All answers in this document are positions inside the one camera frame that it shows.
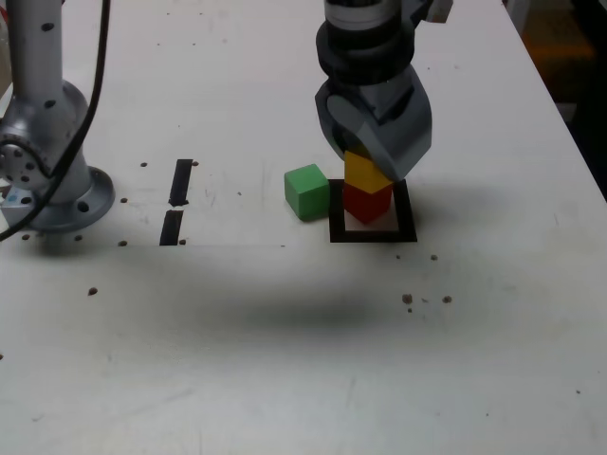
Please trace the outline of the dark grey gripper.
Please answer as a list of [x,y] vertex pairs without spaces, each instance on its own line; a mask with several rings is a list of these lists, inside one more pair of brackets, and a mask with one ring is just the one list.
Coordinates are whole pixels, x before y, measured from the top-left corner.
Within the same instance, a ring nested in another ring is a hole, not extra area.
[[372,160],[385,176],[400,181],[432,145],[432,109],[414,70],[377,84],[329,78],[315,95],[324,138],[345,153]]

